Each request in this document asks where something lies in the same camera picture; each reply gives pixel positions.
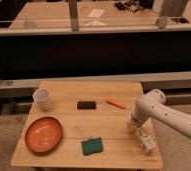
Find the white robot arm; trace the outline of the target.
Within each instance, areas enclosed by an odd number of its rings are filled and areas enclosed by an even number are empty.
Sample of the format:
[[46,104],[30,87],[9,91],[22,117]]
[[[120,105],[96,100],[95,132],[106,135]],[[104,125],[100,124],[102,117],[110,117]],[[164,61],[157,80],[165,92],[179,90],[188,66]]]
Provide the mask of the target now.
[[159,89],[153,89],[135,101],[130,114],[131,121],[141,127],[150,117],[175,129],[191,139],[191,115],[165,106],[166,96]]

